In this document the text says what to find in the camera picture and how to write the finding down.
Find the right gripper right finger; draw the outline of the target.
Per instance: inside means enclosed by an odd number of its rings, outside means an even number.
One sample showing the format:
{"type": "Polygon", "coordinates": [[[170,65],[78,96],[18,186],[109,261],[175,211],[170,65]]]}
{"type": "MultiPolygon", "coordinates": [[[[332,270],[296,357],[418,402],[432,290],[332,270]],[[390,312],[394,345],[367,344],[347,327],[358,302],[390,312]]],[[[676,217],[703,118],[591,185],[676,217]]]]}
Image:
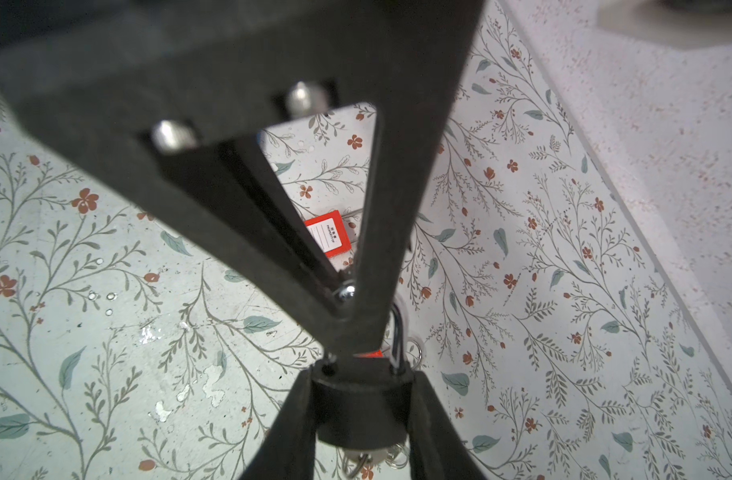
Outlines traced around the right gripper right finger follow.
{"type": "Polygon", "coordinates": [[[414,373],[407,432],[412,479],[485,479],[421,371],[414,373]]]}

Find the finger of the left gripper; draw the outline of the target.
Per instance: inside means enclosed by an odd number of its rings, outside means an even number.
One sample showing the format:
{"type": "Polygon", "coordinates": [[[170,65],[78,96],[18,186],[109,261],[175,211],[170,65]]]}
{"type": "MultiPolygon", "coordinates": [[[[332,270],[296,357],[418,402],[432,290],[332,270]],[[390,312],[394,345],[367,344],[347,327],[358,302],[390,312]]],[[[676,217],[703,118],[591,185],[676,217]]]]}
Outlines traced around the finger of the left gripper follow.
{"type": "Polygon", "coordinates": [[[162,219],[261,288],[326,349],[378,348],[479,1],[200,2],[174,80],[200,145],[161,163],[162,219]],[[260,150],[263,127],[371,103],[377,122],[353,280],[315,244],[260,150]]]}
{"type": "Polygon", "coordinates": [[[342,278],[264,156],[344,1],[0,1],[0,94],[36,140],[354,349],[342,278]]]}

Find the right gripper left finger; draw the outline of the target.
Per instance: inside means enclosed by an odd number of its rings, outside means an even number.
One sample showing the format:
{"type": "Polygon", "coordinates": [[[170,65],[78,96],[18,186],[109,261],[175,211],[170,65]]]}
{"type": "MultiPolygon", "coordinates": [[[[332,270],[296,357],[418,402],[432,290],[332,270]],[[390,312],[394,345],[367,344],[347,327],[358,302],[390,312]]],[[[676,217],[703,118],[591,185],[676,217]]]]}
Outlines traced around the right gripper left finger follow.
{"type": "Polygon", "coordinates": [[[240,480],[310,480],[314,477],[316,413],[311,371],[303,370],[240,480]]]}

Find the black padlock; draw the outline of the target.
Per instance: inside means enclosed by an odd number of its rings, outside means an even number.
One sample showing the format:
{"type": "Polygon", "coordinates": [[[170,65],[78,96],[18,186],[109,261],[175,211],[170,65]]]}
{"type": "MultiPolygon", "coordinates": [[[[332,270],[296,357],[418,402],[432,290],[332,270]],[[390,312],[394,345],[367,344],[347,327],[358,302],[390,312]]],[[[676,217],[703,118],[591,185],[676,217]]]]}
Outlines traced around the black padlock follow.
{"type": "Polygon", "coordinates": [[[406,324],[404,308],[395,302],[388,322],[392,328],[388,354],[323,359],[312,366],[320,441],[342,449],[370,451],[407,439],[414,374],[406,356],[406,324]]]}

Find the red padlock with property label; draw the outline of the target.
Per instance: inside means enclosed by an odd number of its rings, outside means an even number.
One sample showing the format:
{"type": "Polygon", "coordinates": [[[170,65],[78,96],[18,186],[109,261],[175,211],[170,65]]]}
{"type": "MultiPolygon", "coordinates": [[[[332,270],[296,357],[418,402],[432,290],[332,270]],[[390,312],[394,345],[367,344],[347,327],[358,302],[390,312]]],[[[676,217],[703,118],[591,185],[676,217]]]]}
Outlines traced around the red padlock with property label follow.
{"type": "Polygon", "coordinates": [[[349,254],[352,242],[338,210],[304,221],[307,231],[329,259],[349,254]]]}

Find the red padlock with warning label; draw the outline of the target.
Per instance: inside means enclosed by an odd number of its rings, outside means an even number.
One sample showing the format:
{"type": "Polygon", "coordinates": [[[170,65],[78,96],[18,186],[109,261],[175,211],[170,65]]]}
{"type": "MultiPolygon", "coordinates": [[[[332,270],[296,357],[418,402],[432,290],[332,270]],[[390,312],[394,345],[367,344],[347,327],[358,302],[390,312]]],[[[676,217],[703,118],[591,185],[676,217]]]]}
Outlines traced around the red padlock with warning label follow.
{"type": "Polygon", "coordinates": [[[381,350],[376,350],[368,353],[361,353],[355,355],[357,358],[384,358],[381,350]]]}

